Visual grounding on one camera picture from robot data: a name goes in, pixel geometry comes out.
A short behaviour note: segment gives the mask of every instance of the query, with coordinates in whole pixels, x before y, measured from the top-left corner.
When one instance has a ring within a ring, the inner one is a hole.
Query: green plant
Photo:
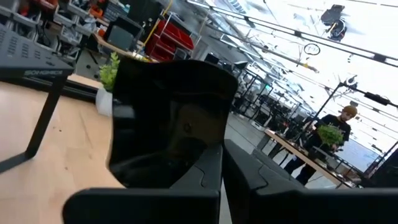
[[[119,68],[119,57],[116,52],[111,54],[111,63],[102,65],[99,68],[99,77],[106,91],[112,92],[114,80]]]
[[[323,144],[331,146],[343,142],[343,135],[340,130],[333,126],[323,125],[317,129]]]

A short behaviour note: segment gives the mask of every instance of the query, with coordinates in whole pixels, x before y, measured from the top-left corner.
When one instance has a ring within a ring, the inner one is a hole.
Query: person holding plant
[[[334,153],[339,147],[343,146],[345,141],[349,141],[351,126],[347,124],[347,121],[354,118],[357,112],[356,107],[346,106],[339,116],[328,114],[315,124],[316,129],[303,146],[304,149],[309,151],[311,159],[324,161],[326,158],[322,153],[313,153],[313,147],[318,147],[325,152]],[[303,160],[294,157],[287,163],[284,169],[291,175],[295,169],[303,164]],[[306,164],[296,179],[305,185],[315,172],[316,170],[313,167]]]

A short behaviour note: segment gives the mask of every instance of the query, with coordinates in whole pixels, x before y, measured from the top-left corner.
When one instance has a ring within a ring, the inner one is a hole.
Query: black pants
[[[296,157],[296,160],[291,159],[285,166],[285,170],[292,175],[292,172],[305,164],[305,162],[298,157]],[[314,168],[312,168],[310,165],[306,164],[303,169],[301,170],[300,174],[296,177],[296,180],[298,180],[302,185],[306,185],[308,183],[308,180],[312,177],[312,175],[316,172]]]

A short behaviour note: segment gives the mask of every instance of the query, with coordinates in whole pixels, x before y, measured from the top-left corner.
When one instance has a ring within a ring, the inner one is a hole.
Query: black keyboard
[[[113,22],[119,16],[127,16],[128,12],[125,12],[122,7],[118,6],[113,2],[109,2],[105,9],[103,18],[106,22]]]

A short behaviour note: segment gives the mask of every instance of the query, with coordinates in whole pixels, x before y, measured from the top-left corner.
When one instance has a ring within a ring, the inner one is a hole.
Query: black shirt
[[[341,131],[343,135],[343,143],[340,144],[341,146],[344,144],[344,141],[349,140],[349,133],[351,132],[351,126],[347,124],[345,121],[340,121],[336,116],[328,114],[324,116],[321,120],[319,120],[318,123],[315,125],[315,127],[318,128],[322,125],[334,126]],[[318,135],[317,130],[315,130],[312,133],[312,136],[305,143],[304,148],[309,150],[310,148],[312,148],[312,146],[320,147],[321,145],[322,145],[322,140]],[[324,151],[331,150],[330,147],[326,145],[323,145],[322,149]]]

